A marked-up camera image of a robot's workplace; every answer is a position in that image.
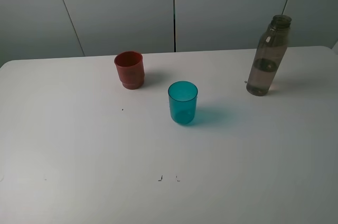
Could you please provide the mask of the teal translucent plastic cup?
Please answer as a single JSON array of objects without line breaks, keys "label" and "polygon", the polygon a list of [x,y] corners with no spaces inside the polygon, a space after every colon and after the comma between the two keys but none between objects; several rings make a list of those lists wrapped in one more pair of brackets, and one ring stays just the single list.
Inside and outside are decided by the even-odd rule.
[{"label": "teal translucent plastic cup", "polygon": [[186,125],[195,117],[198,88],[189,81],[177,81],[168,88],[170,115],[174,122]]}]

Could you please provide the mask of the red plastic cup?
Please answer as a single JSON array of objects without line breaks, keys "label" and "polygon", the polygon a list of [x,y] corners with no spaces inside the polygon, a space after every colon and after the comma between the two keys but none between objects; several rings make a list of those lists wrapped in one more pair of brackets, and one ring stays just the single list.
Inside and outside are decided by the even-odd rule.
[{"label": "red plastic cup", "polygon": [[135,90],[144,84],[145,72],[142,54],[126,51],[117,55],[114,63],[119,79],[126,89]]}]

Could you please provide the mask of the smoky translucent water bottle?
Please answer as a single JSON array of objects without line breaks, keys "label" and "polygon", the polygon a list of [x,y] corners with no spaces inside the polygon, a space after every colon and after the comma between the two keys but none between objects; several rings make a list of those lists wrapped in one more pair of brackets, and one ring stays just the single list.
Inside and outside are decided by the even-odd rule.
[{"label": "smoky translucent water bottle", "polygon": [[288,48],[291,22],[287,15],[275,15],[261,36],[246,84],[246,90],[252,95],[268,93]]}]

